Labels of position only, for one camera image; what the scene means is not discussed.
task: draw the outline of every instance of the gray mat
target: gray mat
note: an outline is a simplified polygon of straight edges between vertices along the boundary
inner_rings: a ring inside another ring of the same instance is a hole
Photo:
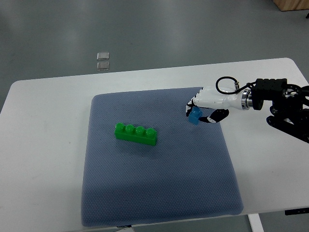
[[[220,124],[185,116],[200,88],[97,95],[84,165],[82,223],[122,226],[240,214],[243,205]],[[204,110],[204,115],[212,111]],[[154,128],[156,146],[116,140],[114,127]]]

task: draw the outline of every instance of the white table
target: white table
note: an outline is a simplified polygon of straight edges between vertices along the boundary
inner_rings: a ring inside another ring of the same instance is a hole
[[[308,85],[288,58],[15,82],[0,114],[0,230],[83,229],[81,189],[95,95],[214,85],[225,75],[241,86],[256,78]],[[221,122],[242,214],[309,206],[309,145],[266,123],[270,105],[265,101],[261,111],[231,109]]]

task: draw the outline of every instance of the black cable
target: black cable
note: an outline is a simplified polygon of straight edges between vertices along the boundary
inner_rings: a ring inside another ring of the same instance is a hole
[[[237,90],[234,91],[234,92],[223,92],[223,91],[221,91],[221,90],[219,89],[219,87],[218,87],[219,82],[220,82],[221,80],[223,80],[223,79],[231,79],[231,80],[234,81],[235,84],[238,83],[238,81],[237,81],[234,77],[231,77],[231,76],[223,76],[223,77],[220,77],[220,78],[216,81],[216,89],[217,89],[217,91],[218,91],[219,93],[226,94],[226,95],[239,93],[240,91],[244,90],[245,88],[252,88],[253,85],[256,83],[256,81],[255,81],[255,82],[251,82],[251,83],[247,83],[245,86],[241,87],[240,89],[237,89]]]

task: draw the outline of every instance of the gray floor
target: gray floor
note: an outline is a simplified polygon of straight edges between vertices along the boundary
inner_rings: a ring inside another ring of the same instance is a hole
[[[1,0],[0,109],[17,80],[97,73],[100,51],[106,72],[288,57],[309,80],[308,13],[271,0]],[[260,217],[265,232],[309,231],[309,215]],[[246,217],[136,230],[251,231]]]

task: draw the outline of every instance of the white robotic hand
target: white robotic hand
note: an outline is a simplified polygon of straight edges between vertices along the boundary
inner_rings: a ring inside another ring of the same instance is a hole
[[[221,88],[222,92],[231,93],[235,91],[232,88]],[[218,92],[215,86],[206,86],[188,102],[186,106],[186,116],[192,111],[192,107],[211,108],[215,111],[208,117],[200,117],[202,122],[216,123],[228,116],[228,108],[234,107],[240,110],[248,110],[249,107],[249,89],[242,90],[235,94],[223,94]]]

